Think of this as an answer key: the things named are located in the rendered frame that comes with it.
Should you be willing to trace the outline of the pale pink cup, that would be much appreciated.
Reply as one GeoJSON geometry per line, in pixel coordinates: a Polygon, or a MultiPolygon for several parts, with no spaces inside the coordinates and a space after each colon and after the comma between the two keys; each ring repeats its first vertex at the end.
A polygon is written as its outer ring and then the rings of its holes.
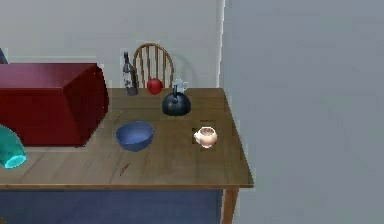
{"type": "Polygon", "coordinates": [[[194,133],[194,138],[198,144],[204,148],[210,148],[218,139],[217,133],[212,127],[201,127],[194,133]]]}

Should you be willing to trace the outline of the black kettle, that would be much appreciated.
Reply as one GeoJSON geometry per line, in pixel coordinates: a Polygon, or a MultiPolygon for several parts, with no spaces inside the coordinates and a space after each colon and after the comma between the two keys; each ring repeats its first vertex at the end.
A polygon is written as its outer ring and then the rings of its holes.
{"type": "Polygon", "coordinates": [[[162,112],[168,116],[184,116],[191,111],[191,101],[184,91],[187,89],[187,82],[182,79],[175,79],[172,82],[172,91],[162,102],[162,112]]]}

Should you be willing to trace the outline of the red apple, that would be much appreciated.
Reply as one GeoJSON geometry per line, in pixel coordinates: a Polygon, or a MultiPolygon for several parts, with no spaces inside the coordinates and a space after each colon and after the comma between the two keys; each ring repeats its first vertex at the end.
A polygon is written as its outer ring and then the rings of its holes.
{"type": "Polygon", "coordinates": [[[163,83],[157,78],[151,78],[147,82],[147,89],[151,94],[157,95],[162,91],[163,83]]]}

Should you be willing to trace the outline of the brown wooden table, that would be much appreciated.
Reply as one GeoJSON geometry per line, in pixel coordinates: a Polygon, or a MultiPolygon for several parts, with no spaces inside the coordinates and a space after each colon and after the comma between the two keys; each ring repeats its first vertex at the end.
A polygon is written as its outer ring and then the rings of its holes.
{"type": "Polygon", "coordinates": [[[29,147],[16,169],[0,167],[0,217],[6,224],[232,224],[237,195],[254,181],[221,88],[187,90],[192,110],[162,113],[161,95],[110,90],[110,108],[83,147],[29,147]],[[116,131],[150,123],[152,143],[123,149],[116,131]],[[204,148],[201,127],[218,139],[204,148]]]}

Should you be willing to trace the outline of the brown wooden chair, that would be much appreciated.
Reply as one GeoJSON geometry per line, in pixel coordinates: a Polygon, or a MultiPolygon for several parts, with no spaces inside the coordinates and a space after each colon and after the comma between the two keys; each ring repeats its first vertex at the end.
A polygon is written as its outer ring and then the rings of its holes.
{"type": "Polygon", "coordinates": [[[151,78],[159,79],[165,88],[172,87],[174,64],[167,50],[156,43],[141,44],[135,51],[132,64],[140,88],[146,88],[151,78]]]}

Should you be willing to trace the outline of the blue bowl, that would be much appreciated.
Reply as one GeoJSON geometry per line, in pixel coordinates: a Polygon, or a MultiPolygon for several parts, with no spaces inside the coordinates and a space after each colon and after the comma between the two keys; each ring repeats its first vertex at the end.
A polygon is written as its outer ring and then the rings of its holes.
{"type": "Polygon", "coordinates": [[[152,143],[153,137],[153,126],[144,121],[124,124],[115,133],[118,144],[131,152],[138,152],[148,147],[152,143]]]}

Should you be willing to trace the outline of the dark glass bottle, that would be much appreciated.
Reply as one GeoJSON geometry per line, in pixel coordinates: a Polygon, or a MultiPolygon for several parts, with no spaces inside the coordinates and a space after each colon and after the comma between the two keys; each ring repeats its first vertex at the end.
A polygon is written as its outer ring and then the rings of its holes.
{"type": "Polygon", "coordinates": [[[123,66],[124,83],[126,93],[128,96],[135,96],[138,94],[136,69],[129,61],[129,54],[124,53],[124,66],[123,66]]]}

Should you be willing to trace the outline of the dark red box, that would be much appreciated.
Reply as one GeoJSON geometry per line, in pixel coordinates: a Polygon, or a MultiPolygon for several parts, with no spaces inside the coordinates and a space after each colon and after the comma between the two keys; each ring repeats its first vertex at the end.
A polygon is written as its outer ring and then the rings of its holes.
{"type": "Polygon", "coordinates": [[[26,146],[82,146],[108,112],[95,63],[0,64],[0,124],[26,146]]]}

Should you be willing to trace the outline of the teal vase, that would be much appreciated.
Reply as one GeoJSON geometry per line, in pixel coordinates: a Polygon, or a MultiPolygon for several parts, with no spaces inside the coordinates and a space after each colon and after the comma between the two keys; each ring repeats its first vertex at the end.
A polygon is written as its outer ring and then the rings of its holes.
{"type": "Polygon", "coordinates": [[[24,146],[15,132],[0,125],[0,165],[6,169],[21,166],[27,160],[24,146]]]}

